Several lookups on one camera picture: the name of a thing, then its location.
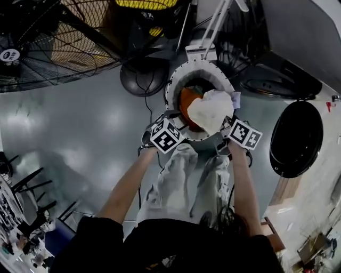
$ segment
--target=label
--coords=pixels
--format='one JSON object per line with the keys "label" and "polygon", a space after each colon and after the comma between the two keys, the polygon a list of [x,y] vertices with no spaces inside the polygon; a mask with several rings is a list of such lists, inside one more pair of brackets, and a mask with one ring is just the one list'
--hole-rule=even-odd
{"label": "label", "polygon": [[3,62],[14,62],[19,59],[20,53],[16,49],[6,49],[0,53],[0,60]]}

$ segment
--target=black shirt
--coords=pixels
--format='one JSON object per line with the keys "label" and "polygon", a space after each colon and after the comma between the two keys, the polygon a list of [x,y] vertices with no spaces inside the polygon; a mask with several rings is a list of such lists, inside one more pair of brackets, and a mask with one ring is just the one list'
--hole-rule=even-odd
{"label": "black shirt", "polygon": [[282,272],[263,235],[230,238],[198,224],[145,220],[123,242],[123,228],[105,218],[82,218],[54,272]]}

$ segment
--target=black fan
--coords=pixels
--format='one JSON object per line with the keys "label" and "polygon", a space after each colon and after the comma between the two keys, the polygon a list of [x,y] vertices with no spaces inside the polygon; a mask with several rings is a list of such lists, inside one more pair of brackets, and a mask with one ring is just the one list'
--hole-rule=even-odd
{"label": "black fan", "polygon": [[124,39],[113,33],[112,1],[3,0],[1,5],[1,92],[57,85],[120,65]]}

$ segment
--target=black round object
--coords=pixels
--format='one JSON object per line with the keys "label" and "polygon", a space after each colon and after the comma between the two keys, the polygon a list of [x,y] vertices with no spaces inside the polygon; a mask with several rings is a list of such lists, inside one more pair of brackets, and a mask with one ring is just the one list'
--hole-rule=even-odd
{"label": "black round object", "polygon": [[169,63],[152,57],[138,58],[122,65],[123,87],[137,97],[149,97],[159,92],[168,81]]}
{"label": "black round object", "polygon": [[270,144],[270,163],[284,178],[294,178],[315,162],[322,146],[323,123],[306,101],[290,104],[278,119]]}

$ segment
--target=gray floor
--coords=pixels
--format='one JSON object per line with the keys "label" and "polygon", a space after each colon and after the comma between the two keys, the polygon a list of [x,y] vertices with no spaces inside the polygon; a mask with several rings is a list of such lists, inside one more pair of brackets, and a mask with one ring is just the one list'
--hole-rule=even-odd
{"label": "gray floor", "polygon": [[[251,168],[263,214],[278,182],[269,162],[271,133],[286,104],[269,103],[264,97],[249,97],[243,92],[242,108],[237,115],[264,133],[253,152]],[[165,110],[162,92],[148,98],[148,104],[154,117],[161,114]],[[44,188],[48,195],[42,204],[56,199],[59,203],[55,215],[75,200],[82,201],[78,210],[96,213],[136,159],[141,134],[148,123],[144,99],[123,89],[119,68],[55,87],[0,95],[3,149],[8,158],[20,155],[14,162],[17,169],[14,179],[44,167],[32,184],[53,180],[53,184]],[[194,148],[205,152],[200,153],[198,167],[189,182],[191,202],[202,166],[214,154],[210,141],[198,143]],[[169,156],[161,155],[162,165]],[[143,180],[142,195],[159,170],[155,159]],[[135,198],[126,219],[135,220],[137,212]],[[124,229],[129,230],[133,225],[125,223]]]}

